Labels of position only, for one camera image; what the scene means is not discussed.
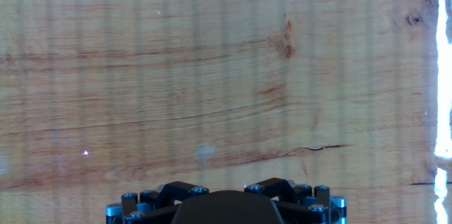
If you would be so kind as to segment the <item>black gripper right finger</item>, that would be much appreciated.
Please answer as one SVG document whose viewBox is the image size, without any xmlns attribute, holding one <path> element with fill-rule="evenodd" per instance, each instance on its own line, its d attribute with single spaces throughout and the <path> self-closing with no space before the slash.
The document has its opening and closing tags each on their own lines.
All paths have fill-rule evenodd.
<svg viewBox="0 0 452 224">
<path fill-rule="evenodd" d="M 290 179 L 270 178 L 248 184 L 244 191 L 269 198 L 284 223 L 346 224 L 347 200 L 326 185 L 296 184 Z"/>
</svg>

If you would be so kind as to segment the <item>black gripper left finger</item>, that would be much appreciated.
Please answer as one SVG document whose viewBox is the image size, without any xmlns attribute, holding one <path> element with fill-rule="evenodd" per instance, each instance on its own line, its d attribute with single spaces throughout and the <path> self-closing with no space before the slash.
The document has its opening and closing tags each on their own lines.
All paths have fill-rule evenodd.
<svg viewBox="0 0 452 224">
<path fill-rule="evenodd" d="M 209 193 L 209 189 L 186 182 L 171 182 L 157 189 L 140 193 L 127 192 L 119 203 L 105 206 L 106 224 L 154 224 L 171 223 L 179 205 L 195 196 Z"/>
</svg>

